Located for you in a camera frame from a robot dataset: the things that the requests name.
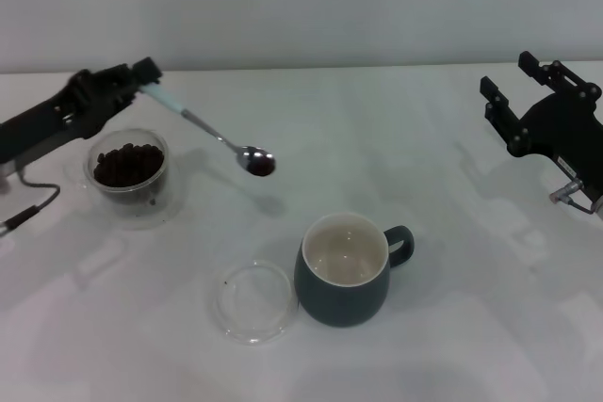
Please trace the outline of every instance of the coffee bean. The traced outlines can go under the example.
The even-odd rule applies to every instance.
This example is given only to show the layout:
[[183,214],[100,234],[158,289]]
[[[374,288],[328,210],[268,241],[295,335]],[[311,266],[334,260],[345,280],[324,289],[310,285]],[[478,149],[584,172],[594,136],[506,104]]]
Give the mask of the coffee bean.
[[119,150],[99,154],[94,179],[111,187],[138,185],[159,171],[164,158],[163,152],[156,146],[126,143]]

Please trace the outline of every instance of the black cable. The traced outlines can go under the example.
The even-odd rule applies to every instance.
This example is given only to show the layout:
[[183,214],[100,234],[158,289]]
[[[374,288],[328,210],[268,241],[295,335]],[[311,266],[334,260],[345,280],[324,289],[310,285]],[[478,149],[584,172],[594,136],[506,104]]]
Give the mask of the black cable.
[[58,184],[43,184],[43,183],[30,183],[29,181],[26,180],[25,178],[25,172],[23,169],[20,169],[17,171],[17,175],[19,176],[19,181],[21,181],[21,184],[27,186],[27,187],[33,187],[33,188],[54,188],[55,193],[53,193],[48,200],[44,201],[43,203],[41,203],[40,205],[38,205],[38,210],[41,211],[44,207],[46,207],[48,204],[50,204],[51,202],[53,202],[57,196],[60,194],[60,185]]
[[567,204],[578,209],[579,211],[585,212],[586,214],[593,214],[595,212],[593,209],[586,209],[585,207],[580,206],[577,202],[571,199],[567,202]]
[[30,218],[35,216],[44,207],[48,206],[48,204],[53,202],[57,198],[58,194],[60,193],[60,186],[57,184],[30,183],[29,181],[26,180],[26,178],[24,176],[24,171],[22,169],[17,171],[17,175],[19,176],[19,181],[21,181],[21,184],[23,184],[27,187],[53,188],[55,190],[55,192],[50,197],[48,197],[48,199],[46,201],[42,202],[40,205],[29,206],[27,209],[20,212],[16,216],[11,217],[8,220],[4,221],[2,226],[4,226],[5,230],[0,233],[0,237],[8,234],[12,230],[16,229],[17,227],[19,227],[20,225],[22,225],[23,223],[28,221]]

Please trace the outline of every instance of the spoon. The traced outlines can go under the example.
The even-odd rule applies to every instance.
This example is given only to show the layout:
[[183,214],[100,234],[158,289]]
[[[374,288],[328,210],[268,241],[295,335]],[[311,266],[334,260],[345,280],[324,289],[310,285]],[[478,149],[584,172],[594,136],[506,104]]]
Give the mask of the spoon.
[[220,134],[216,129],[211,127],[190,110],[176,103],[170,94],[158,84],[142,86],[140,87],[140,91],[148,94],[160,104],[166,106],[169,110],[177,113],[184,119],[189,120],[196,126],[200,127],[210,136],[217,138],[218,141],[222,142],[224,145],[230,148],[233,153],[236,154],[236,161],[238,164],[252,175],[268,176],[275,170],[276,161],[274,160],[274,155],[266,150],[263,150],[262,148],[235,145],[232,141],[228,140],[225,136]]

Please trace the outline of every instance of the white wall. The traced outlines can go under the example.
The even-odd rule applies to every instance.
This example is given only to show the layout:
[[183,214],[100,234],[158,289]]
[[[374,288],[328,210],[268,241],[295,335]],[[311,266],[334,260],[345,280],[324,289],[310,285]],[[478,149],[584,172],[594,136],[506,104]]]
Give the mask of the white wall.
[[603,0],[0,0],[0,72],[603,58]]

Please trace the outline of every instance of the dark green mug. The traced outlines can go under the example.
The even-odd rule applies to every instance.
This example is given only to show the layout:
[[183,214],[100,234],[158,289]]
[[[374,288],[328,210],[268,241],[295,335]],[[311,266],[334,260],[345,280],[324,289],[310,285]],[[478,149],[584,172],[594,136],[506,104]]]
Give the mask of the dark green mug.
[[301,242],[294,280],[298,299],[323,324],[365,322],[387,297],[390,268],[404,264],[414,250],[413,234],[405,226],[383,233],[357,214],[330,214],[314,223]]

